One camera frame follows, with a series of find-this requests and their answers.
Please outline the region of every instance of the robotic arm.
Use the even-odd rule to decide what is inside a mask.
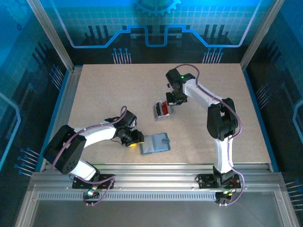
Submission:
[[[207,110],[207,130],[215,141],[214,180],[220,187],[234,178],[230,137],[235,134],[238,121],[219,100],[235,111],[234,103],[230,98],[222,99],[200,83],[197,84],[192,74],[180,75],[177,69],[172,69],[168,71],[166,78],[169,81],[168,87],[171,86],[173,89],[172,92],[166,93],[168,105],[181,105],[187,102],[189,96]]]
[[[121,120],[115,121],[117,118],[118,117],[105,119],[100,124],[100,127],[84,130],[84,132],[73,138],[71,143],[60,155],[55,167],[62,174],[72,174],[86,181],[96,181],[99,175],[97,169],[88,162],[84,162],[80,159],[84,148],[93,143],[102,140],[110,140],[116,137],[119,137],[122,145],[125,145],[126,147],[144,142],[142,132],[135,130],[137,117],[133,113],[126,110],[126,113]],[[73,129],[68,125],[62,126],[46,147],[43,152],[43,157],[50,163],[53,163],[65,143],[81,130],[82,128]]]

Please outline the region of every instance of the wooden table surface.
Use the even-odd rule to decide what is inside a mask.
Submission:
[[[169,92],[165,74],[177,64],[84,65],[74,99],[69,125],[87,127],[106,118],[120,116],[126,105],[138,118],[137,129],[144,135],[167,132],[170,151],[141,156],[140,146],[126,148],[110,140],[85,148],[82,158],[101,163],[214,163],[214,139],[206,128],[207,111],[195,100],[176,107],[171,120],[156,122],[152,107]],[[223,98],[233,99],[243,133],[233,141],[234,163],[269,163],[244,75],[239,64],[195,64],[199,81]],[[195,69],[180,67],[181,74]]]

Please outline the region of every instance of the black bracket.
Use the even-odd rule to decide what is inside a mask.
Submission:
[[[98,178],[94,179],[94,182],[97,182],[97,181],[102,181],[102,180],[105,180],[107,178],[110,178],[111,176],[114,176],[114,174],[99,174],[98,175]],[[109,181],[105,181],[104,183],[102,184],[99,184],[97,189],[107,189],[110,185],[110,180]],[[72,188],[73,189],[91,189],[93,186],[93,184],[89,184],[89,183],[84,183],[83,181],[81,181],[80,179],[78,179],[77,177],[74,177],[74,180],[73,180],[73,183],[72,183]]]
[[[195,181],[199,184],[199,189],[205,188],[224,188],[233,189],[241,188],[240,178],[238,174],[234,174],[233,178],[224,184],[219,184],[213,174],[199,174],[195,177]]]

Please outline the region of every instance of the small red object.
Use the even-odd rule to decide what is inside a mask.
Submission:
[[[169,113],[167,101],[165,101],[164,103],[162,103],[161,106],[162,106],[163,115],[167,115]]]

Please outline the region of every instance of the gear graphic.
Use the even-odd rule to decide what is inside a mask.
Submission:
[[[7,11],[19,22],[27,15],[27,2],[26,0],[2,0],[3,5],[7,7]]]
[[[159,14],[164,16],[165,13],[170,13],[180,3],[180,0],[138,0],[135,4],[143,14],[147,13],[148,16],[153,14],[157,17]]]

